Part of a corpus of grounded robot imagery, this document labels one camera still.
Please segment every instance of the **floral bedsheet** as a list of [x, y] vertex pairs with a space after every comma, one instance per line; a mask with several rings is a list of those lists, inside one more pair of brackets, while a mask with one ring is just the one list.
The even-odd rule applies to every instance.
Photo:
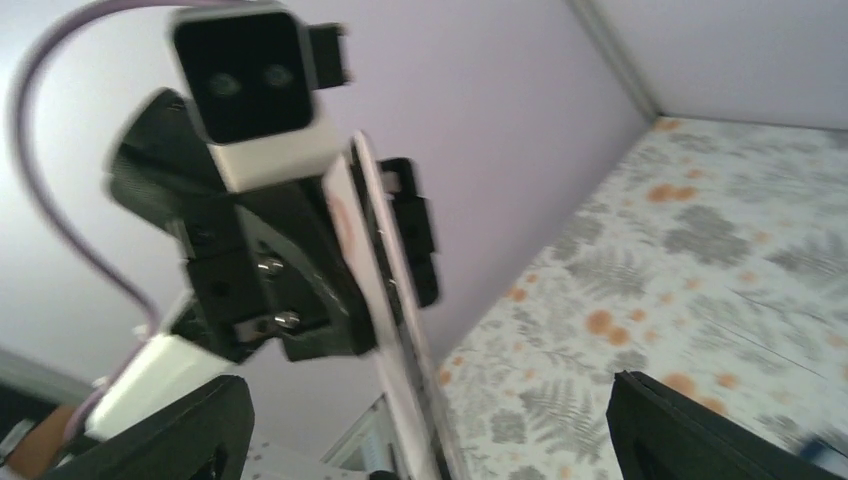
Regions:
[[788, 450], [848, 431], [848, 135], [660, 119], [442, 366], [472, 478], [621, 478], [626, 369]]

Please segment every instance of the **black bracket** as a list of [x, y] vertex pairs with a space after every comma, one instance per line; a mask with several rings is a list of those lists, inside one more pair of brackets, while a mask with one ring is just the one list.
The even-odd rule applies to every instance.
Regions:
[[412, 275], [418, 306], [428, 307], [439, 299], [439, 283], [433, 254], [433, 239], [427, 199], [418, 195], [415, 166], [408, 158], [390, 158], [380, 162], [384, 189], [391, 195], [391, 206]]

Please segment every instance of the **purple cable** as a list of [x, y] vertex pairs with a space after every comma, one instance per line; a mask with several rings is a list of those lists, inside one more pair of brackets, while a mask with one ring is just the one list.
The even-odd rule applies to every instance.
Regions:
[[159, 328], [159, 313], [155, 303], [145, 294], [121, 275], [117, 269], [103, 259], [82, 236], [74, 230], [70, 222], [61, 213], [53, 201], [50, 192], [44, 185], [40, 173], [37, 171], [34, 154], [32, 152], [32, 135], [30, 134], [29, 106], [33, 97], [36, 75], [50, 54], [68, 37], [89, 23], [113, 13], [123, 12], [142, 7], [208, 7], [239, 3], [247, 0], [101, 0], [66, 15], [56, 23], [45, 35], [42, 36], [29, 57], [24, 61], [18, 84], [15, 87], [12, 129], [14, 131], [14, 148], [17, 154], [18, 167], [21, 169], [24, 182], [32, 195], [41, 214], [47, 223], [53, 227], [62, 240], [68, 244], [73, 251], [82, 257], [92, 269], [100, 273], [109, 282], [123, 291], [130, 299], [144, 311], [147, 320], [147, 331], [142, 342], [132, 351], [129, 357], [118, 367], [106, 382], [97, 388], [76, 409], [65, 429], [65, 440], [72, 439], [89, 413], [97, 406], [109, 387], [126, 370], [136, 355], [141, 351], [150, 337]]

